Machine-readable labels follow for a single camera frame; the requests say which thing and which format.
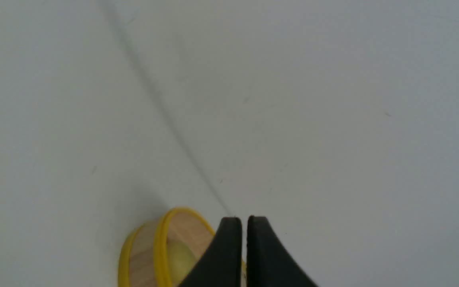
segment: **dark line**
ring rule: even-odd
[[[166,126],[171,130],[175,140],[180,145],[180,148],[185,152],[187,158],[199,173],[204,183],[208,186],[210,192],[213,196],[215,196],[216,200],[222,206],[224,211],[229,216],[234,216],[234,214],[230,211],[230,208],[224,203],[220,194],[217,192],[215,187],[211,184],[209,178],[204,173],[201,165],[196,160],[194,153],[192,152],[191,148],[187,145],[186,140],[180,133],[179,129],[175,125],[173,118],[167,112],[166,106],[162,101],[162,92],[158,89],[157,85],[154,83],[153,79],[149,75],[148,71],[144,68],[142,64],[142,60],[140,60],[139,55],[133,48],[132,42],[129,36],[126,34],[124,30],[124,26],[122,25],[122,21],[118,16],[118,13],[114,7],[114,5],[110,2],[110,0],[97,0],[100,8],[102,9],[106,20],[109,22],[109,26],[113,31],[113,35],[116,37],[117,42],[120,44],[129,64],[131,65],[133,71],[135,72],[139,82],[141,83],[142,88],[147,91],[149,94],[153,105],[159,110],[162,119],[166,123]]]

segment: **white surface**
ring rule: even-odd
[[[0,1],[0,285],[115,286],[213,189],[322,287],[459,286],[459,2],[115,7]]]

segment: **wooden bowl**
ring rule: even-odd
[[[173,208],[158,220],[145,223],[128,236],[122,247],[118,287],[175,287],[169,274],[168,240],[184,243],[199,260],[214,234],[199,213],[184,207]]]

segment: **yellow ball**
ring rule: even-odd
[[[189,247],[180,241],[168,241],[167,258],[173,285],[180,284],[196,265],[196,257]]]

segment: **yellow rim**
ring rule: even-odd
[[[153,265],[155,266],[155,279],[157,280],[157,287],[173,286],[168,268],[166,241],[169,223],[171,222],[173,216],[180,212],[186,212],[196,217],[197,220],[202,222],[202,224],[212,234],[212,236],[215,234],[215,231],[212,229],[210,224],[197,211],[194,211],[193,209],[187,207],[177,207],[168,211],[167,214],[161,218],[159,227],[155,233],[155,240],[153,242]]]
[[[130,287],[129,282],[129,259],[131,256],[131,249],[135,237],[142,230],[144,225],[133,231],[122,246],[122,252],[120,252],[120,263],[118,265],[118,286],[119,287]]]
[[[196,217],[206,229],[213,235],[215,231],[212,229],[210,224],[195,210],[187,207],[176,207],[169,210],[164,216],[160,218],[157,230],[155,231],[155,238],[153,239],[153,266],[155,269],[155,280],[157,281],[157,287],[173,287],[171,282],[171,276],[169,274],[168,260],[167,260],[167,233],[169,223],[175,214],[180,212],[186,212]],[[142,230],[146,224],[137,228],[133,231],[122,246],[122,252],[120,253],[120,264],[118,267],[118,287],[131,287],[129,281],[129,259],[131,249],[135,237]],[[245,270],[245,263],[242,260],[242,268]]]

